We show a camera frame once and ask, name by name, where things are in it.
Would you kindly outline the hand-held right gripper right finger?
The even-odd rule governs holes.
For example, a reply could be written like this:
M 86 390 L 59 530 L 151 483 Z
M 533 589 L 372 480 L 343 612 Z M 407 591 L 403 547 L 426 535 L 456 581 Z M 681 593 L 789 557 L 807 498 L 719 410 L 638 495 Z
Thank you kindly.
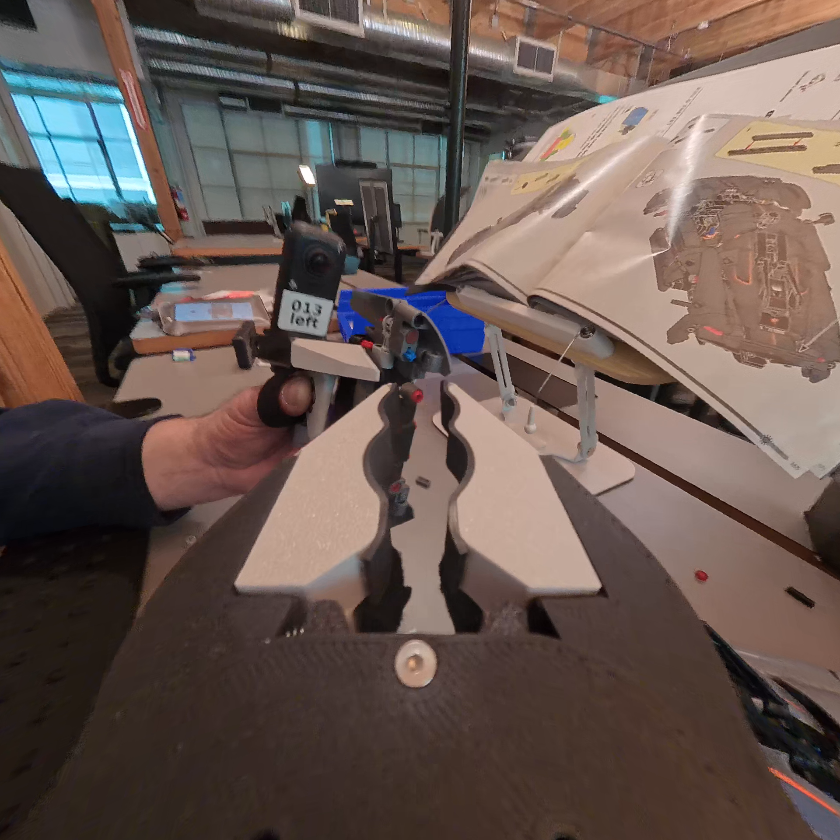
M 440 588 L 453 623 L 599 595 L 602 582 L 554 486 L 551 462 L 459 385 L 440 387 L 447 511 Z

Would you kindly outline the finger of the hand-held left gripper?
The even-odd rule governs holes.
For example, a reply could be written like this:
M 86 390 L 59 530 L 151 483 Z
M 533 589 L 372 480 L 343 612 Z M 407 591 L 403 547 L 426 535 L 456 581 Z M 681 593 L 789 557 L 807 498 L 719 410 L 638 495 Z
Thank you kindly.
M 359 344 L 295 338 L 290 344 L 291 366 L 312 374 L 379 382 L 382 371 Z

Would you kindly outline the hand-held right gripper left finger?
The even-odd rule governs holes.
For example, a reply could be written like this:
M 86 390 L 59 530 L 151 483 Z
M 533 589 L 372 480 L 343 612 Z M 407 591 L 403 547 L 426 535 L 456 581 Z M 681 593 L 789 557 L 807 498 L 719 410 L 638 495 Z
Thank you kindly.
M 370 455 L 385 441 L 392 393 L 380 386 L 300 451 L 238 573 L 238 594 L 335 602 L 352 617 L 385 537 L 388 503 Z

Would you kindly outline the small lego technic sub-assembly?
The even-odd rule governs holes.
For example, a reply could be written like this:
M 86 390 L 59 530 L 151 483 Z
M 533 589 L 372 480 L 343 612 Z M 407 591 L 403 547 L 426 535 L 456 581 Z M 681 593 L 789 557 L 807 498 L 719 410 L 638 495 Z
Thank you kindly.
M 381 382 L 395 386 L 386 402 L 394 465 L 386 474 L 385 490 L 389 523 L 396 526 L 414 516 L 403 468 L 413 446 L 417 406 L 424 400 L 417 382 L 432 374 L 449 375 L 452 360 L 438 327 L 407 298 L 355 290 L 350 307 L 371 324 L 360 343 L 380 369 Z

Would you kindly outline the grey lego car model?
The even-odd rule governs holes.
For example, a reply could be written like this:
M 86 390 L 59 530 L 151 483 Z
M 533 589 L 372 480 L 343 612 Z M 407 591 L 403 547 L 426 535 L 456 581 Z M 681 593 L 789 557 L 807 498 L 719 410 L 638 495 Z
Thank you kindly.
M 705 628 L 770 772 L 817 837 L 838 839 L 838 670 L 739 650 Z

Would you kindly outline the person's left forearm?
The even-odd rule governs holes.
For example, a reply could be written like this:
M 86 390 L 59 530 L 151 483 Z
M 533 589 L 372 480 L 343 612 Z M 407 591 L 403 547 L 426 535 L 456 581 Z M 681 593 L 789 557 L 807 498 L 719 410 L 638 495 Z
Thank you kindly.
M 49 400 L 1 411 L 1 544 L 81 528 L 149 529 L 183 517 L 147 487 L 144 438 L 157 419 Z

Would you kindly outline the lego instruction booklet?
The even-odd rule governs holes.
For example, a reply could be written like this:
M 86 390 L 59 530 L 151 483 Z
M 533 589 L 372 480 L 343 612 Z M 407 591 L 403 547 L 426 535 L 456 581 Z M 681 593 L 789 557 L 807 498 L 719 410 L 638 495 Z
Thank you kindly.
M 656 87 L 492 161 L 417 284 L 572 312 L 792 476 L 838 467 L 838 45 Z

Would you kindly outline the person's left hand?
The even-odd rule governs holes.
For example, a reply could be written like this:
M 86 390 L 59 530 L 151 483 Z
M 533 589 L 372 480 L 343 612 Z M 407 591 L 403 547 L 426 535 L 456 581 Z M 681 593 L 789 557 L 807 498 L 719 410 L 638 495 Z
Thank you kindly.
M 203 416 L 155 423 L 143 438 L 143 478 L 160 511 L 241 496 L 294 452 L 293 427 L 268 427 L 250 387 Z

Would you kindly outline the white desk stand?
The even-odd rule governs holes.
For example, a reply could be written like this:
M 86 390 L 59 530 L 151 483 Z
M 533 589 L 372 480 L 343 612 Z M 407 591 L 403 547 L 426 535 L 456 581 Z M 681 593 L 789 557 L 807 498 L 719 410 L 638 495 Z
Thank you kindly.
M 571 425 L 554 419 L 535 400 L 517 396 L 501 330 L 485 324 L 485 339 L 498 397 L 478 400 L 454 377 L 443 380 L 440 396 L 440 426 L 450 444 L 462 443 L 467 456 L 475 457 L 479 477 L 503 489 L 534 490 L 536 468 L 555 464 L 594 496 L 634 478 L 630 460 L 599 445 L 592 368 L 574 364 L 579 433 L 574 443 Z

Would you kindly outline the blue bin with square tag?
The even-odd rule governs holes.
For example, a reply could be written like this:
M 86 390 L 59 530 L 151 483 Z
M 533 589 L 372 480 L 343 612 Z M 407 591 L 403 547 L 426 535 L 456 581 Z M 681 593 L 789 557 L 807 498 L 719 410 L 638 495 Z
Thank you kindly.
M 353 335 L 369 339 L 373 324 L 352 309 L 352 290 L 342 290 L 336 316 L 344 341 Z M 422 291 L 409 296 L 409 302 L 421 312 L 429 315 L 453 355 L 479 354 L 485 345 L 485 323 L 448 303 L 441 290 Z

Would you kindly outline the dark metal column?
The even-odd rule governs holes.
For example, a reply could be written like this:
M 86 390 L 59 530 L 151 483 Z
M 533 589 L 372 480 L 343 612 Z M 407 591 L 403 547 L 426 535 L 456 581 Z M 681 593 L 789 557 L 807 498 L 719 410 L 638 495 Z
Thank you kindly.
M 452 1 L 450 13 L 444 236 L 448 236 L 453 231 L 459 220 L 460 191 L 463 181 L 471 2 Z

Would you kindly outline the black mesh office chair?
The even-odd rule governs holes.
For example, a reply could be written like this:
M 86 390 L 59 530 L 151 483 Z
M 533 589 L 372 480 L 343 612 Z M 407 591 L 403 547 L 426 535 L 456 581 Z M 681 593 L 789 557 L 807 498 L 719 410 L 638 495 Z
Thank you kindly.
M 119 252 L 89 225 L 78 205 L 63 199 L 41 171 L 1 163 L 2 203 L 54 263 L 75 292 L 87 319 L 94 371 L 116 387 L 129 362 L 138 313 L 164 284 L 194 282 L 196 259 L 152 257 L 128 271 Z

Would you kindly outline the layered plywood board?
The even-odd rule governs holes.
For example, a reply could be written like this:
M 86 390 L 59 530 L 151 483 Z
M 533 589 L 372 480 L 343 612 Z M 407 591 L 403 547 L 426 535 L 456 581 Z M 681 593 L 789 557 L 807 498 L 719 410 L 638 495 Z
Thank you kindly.
M 1 406 L 83 403 L 5 245 L 1 245 Z

